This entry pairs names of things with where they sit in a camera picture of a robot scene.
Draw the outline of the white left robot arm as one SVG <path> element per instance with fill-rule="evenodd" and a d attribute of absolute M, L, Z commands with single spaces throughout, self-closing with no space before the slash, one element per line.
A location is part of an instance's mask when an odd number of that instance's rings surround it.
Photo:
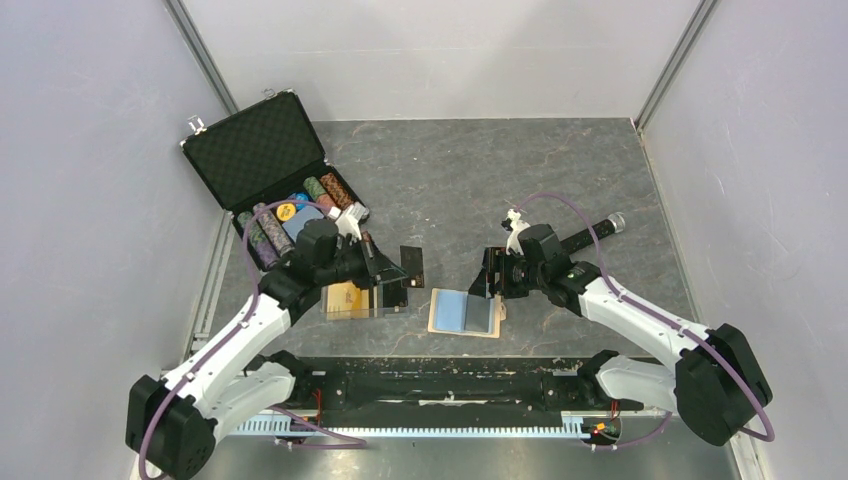
<path fill-rule="evenodd" d="M 320 301 L 324 287 L 365 289 L 407 276 L 358 222 L 308 221 L 221 331 L 165 376 L 143 375 L 130 388 L 125 442 L 138 455 L 139 477 L 155 468 L 160 479 L 190 479 L 246 420 L 283 402 L 306 405 L 314 394 L 309 375 L 278 361 L 251 374 L 244 368 Z"/>

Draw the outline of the orange black chip stack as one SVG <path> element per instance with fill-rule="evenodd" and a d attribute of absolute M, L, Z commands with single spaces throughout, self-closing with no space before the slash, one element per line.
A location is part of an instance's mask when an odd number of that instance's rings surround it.
<path fill-rule="evenodd" d="M 341 210 L 345 210 L 355 203 L 352 194 L 344 187 L 335 174 L 327 173 L 319 178 L 319 182 L 334 201 L 335 205 Z"/>

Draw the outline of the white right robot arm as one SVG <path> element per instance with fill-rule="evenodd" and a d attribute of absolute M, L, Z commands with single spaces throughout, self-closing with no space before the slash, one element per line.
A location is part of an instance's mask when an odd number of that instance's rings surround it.
<path fill-rule="evenodd" d="M 652 361 L 603 350 L 577 371 L 580 400 L 591 408 L 632 401 L 676 414 L 705 442 L 722 446 L 761 418 L 773 392 L 745 335 L 675 317 L 572 254 L 614 233 L 603 220 L 561 240 L 548 224 L 504 222 L 503 247 L 484 250 L 469 287 L 477 297 L 524 298 L 541 292 L 552 305 L 603 325 Z"/>

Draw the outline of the black VIP card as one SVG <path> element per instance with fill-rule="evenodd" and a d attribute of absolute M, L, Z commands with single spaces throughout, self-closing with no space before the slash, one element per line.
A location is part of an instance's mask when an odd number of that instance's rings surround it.
<path fill-rule="evenodd" d="M 401 245 L 399 247 L 401 267 L 407 277 L 402 280 L 404 288 L 422 289 L 425 287 L 423 249 L 421 247 Z"/>
<path fill-rule="evenodd" d="M 491 298 L 468 296 L 463 328 L 466 333 L 488 334 L 491 330 Z"/>

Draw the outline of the black cylindrical flashlight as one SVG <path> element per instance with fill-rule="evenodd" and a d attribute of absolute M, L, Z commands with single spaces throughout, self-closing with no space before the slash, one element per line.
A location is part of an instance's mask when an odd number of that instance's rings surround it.
<path fill-rule="evenodd" d="M 594 224 L 560 241 L 563 250 L 571 255 L 594 244 L 594 239 L 603 240 L 609 236 L 621 233 L 626 227 L 622 212 L 610 214 L 605 220 Z"/>

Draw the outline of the tan leather card holder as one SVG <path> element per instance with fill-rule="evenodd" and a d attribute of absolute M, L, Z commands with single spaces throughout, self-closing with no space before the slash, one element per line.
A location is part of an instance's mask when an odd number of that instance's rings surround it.
<path fill-rule="evenodd" d="M 501 296 L 483 298 L 464 291 L 434 288 L 427 330 L 430 333 L 499 338 L 507 317 Z"/>

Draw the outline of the yellow dealer chip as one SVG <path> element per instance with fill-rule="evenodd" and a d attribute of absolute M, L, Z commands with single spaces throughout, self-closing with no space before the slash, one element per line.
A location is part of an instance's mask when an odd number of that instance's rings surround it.
<path fill-rule="evenodd" d="M 278 221 L 285 223 L 292 219 L 297 214 L 297 206 L 291 202 L 279 204 L 275 209 L 275 216 Z"/>

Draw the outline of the purple chip stack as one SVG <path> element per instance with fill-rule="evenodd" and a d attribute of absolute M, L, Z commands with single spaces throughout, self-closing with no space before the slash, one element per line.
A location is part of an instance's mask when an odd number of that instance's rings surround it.
<path fill-rule="evenodd" d="M 258 214 L 258 223 L 267 237 L 272 251 L 276 255 L 276 259 L 281 260 L 294 249 L 293 240 L 288 236 L 282 224 L 276 219 L 271 210 L 267 208 L 265 203 L 254 205 L 252 210 L 254 214 Z"/>

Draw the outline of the blue patterned card deck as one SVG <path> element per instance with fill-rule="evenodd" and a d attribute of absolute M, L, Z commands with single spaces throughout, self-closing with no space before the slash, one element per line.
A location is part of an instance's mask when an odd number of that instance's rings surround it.
<path fill-rule="evenodd" d="M 306 223 L 311 220 L 325 219 L 326 215 L 313 206 L 304 206 L 301 210 L 288 220 L 282 222 L 281 226 L 292 242 L 295 242 L 299 233 Z"/>

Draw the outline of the green chip stack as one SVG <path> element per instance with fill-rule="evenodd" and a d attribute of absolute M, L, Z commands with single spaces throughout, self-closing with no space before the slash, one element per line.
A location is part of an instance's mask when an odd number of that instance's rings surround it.
<path fill-rule="evenodd" d="M 248 243 L 255 249 L 260 250 L 268 244 L 268 239 L 256 220 L 252 219 L 250 211 L 241 212 L 237 215 L 237 221 L 242 227 L 243 233 L 248 238 Z"/>

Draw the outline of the clear acrylic card box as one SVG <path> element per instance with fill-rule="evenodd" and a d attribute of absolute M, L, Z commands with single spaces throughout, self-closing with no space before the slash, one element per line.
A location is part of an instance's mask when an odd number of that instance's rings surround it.
<path fill-rule="evenodd" d="M 320 311 L 336 321 L 381 318 L 405 313 L 408 306 L 408 292 L 400 282 L 360 289 L 349 281 L 323 289 Z"/>

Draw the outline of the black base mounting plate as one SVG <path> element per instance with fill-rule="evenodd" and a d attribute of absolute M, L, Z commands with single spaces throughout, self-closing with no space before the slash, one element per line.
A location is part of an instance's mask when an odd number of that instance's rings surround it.
<path fill-rule="evenodd" d="M 321 426 L 363 428 L 554 427 L 564 412 L 608 416 L 573 357 L 269 356 L 292 371 L 280 406 L 314 410 Z"/>

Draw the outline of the pink chip stack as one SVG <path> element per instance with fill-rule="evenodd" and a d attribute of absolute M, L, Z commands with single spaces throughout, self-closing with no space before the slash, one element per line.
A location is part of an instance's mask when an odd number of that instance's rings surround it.
<path fill-rule="evenodd" d="M 332 196 L 328 193 L 328 191 L 316 177 L 307 177 L 303 181 L 303 187 L 306 190 L 306 193 L 315 203 L 325 206 L 327 208 L 339 209 L 339 206 L 336 201 L 332 198 Z"/>

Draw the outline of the black poker chip case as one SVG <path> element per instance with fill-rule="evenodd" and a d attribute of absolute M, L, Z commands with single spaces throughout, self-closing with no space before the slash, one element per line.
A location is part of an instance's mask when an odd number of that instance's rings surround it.
<path fill-rule="evenodd" d="M 337 169 L 326 162 L 326 152 L 296 93 L 286 91 L 265 99 L 186 138 L 181 150 L 216 201 L 232 215 L 231 223 L 241 239 L 245 258 L 266 273 L 284 264 L 297 245 L 309 251 L 327 246 L 328 259 L 314 261 L 319 282 L 346 281 L 363 270 L 359 242 L 342 238 L 328 218 L 330 208 L 315 203 L 303 187 L 307 177 L 318 180 L 335 174 L 349 190 Z M 325 219 L 311 220 L 281 260 L 271 245 L 255 250 L 237 221 L 237 215 L 265 203 L 275 215 L 276 207 L 291 202 L 301 210 L 313 206 Z M 253 213 L 253 220 L 258 214 Z"/>

